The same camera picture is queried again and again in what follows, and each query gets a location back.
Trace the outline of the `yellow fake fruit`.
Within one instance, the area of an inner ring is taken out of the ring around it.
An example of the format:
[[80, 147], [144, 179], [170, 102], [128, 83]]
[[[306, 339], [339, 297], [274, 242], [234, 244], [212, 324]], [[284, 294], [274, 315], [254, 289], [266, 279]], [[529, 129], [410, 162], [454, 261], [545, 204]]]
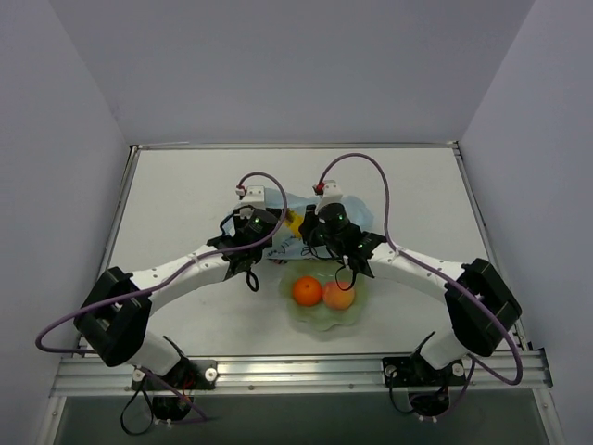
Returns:
[[300, 233], [300, 226], [304, 222], [304, 217], [298, 213], [296, 213], [292, 209], [288, 209], [286, 211], [284, 225], [287, 229], [291, 232], [291, 234], [297, 238], [301, 238], [302, 234]]

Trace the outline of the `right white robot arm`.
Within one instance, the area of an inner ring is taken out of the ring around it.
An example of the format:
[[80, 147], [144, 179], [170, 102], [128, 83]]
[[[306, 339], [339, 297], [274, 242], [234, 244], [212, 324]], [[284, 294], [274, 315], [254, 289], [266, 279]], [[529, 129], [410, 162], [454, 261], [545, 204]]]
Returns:
[[446, 305], [448, 325], [413, 353], [411, 371], [422, 382], [435, 381], [468, 353], [492, 355], [523, 313], [489, 261], [444, 261], [409, 252], [384, 235], [361, 230], [339, 202], [320, 209], [308, 205], [299, 232], [308, 246], [326, 248], [356, 277], [394, 281]]

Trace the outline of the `fake peach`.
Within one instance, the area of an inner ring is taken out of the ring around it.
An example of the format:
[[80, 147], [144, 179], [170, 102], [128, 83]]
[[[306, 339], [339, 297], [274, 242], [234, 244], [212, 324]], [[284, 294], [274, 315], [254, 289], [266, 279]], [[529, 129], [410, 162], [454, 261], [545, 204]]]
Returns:
[[328, 282], [322, 288], [323, 303], [332, 310], [347, 310], [354, 302], [356, 291], [343, 290], [336, 282]]

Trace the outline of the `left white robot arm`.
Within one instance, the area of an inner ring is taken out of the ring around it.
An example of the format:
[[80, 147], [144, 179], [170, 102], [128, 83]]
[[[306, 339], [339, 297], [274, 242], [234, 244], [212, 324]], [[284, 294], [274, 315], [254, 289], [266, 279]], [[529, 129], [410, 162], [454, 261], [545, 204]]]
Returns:
[[149, 318], [174, 300], [201, 287], [227, 281], [251, 269], [272, 244], [282, 212], [253, 209], [247, 218], [233, 212], [233, 232], [219, 235], [190, 254], [158, 267], [125, 273], [104, 271], [73, 324], [108, 367], [130, 364], [149, 370], [164, 388], [186, 379], [183, 354], [165, 337], [148, 331]]

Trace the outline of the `orange fake fruit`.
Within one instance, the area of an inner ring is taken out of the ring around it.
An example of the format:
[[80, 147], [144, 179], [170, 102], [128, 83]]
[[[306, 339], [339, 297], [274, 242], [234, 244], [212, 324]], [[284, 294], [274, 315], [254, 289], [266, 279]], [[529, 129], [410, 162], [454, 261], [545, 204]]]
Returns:
[[322, 301], [322, 285], [312, 276], [302, 276], [293, 283], [291, 294], [296, 304], [315, 306]]

